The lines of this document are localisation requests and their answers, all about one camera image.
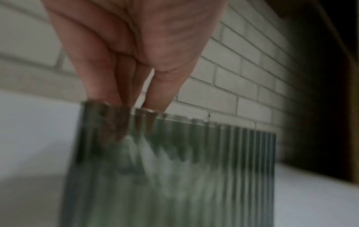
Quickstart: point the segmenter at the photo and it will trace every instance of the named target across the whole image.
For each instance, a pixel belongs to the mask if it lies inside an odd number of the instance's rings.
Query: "ribbed glass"
[[[86,102],[60,227],[272,227],[275,135]]]

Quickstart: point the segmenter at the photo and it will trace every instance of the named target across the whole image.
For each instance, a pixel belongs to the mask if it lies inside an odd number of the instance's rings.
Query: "human hand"
[[[165,111],[192,73],[226,0],[42,0],[89,99]]]

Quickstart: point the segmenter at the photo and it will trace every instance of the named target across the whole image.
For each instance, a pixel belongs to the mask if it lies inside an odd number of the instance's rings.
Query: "glass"
[[[273,226],[275,134],[83,103],[60,227]]]

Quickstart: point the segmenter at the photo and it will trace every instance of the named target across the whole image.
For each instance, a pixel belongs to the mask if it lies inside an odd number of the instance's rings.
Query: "finger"
[[[49,11],[49,16],[89,99],[122,104],[114,76],[116,56],[98,35],[81,24],[56,12]]]
[[[100,36],[112,50],[133,53],[133,33],[119,17],[88,0],[42,0],[49,11],[57,12]]]
[[[198,58],[177,70],[156,71],[148,87],[142,108],[164,112],[192,73]]]
[[[136,71],[132,78],[132,106],[135,105],[142,92],[143,85],[150,75],[152,67],[144,65],[137,61]]]
[[[124,54],[117,54],[116,84],[124,106],[132,106],[132,78],[136,70],[136,59]]]

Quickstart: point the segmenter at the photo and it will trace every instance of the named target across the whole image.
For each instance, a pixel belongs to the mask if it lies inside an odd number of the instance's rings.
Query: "brick wall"
[[[38,0],[0,0],[0,30],[0,88],[86,99]],[[275,132],[278,160],[314,147],[317,62],[297,31],[295,20],[280,19],[264,0],[231,0],[167,112]]]

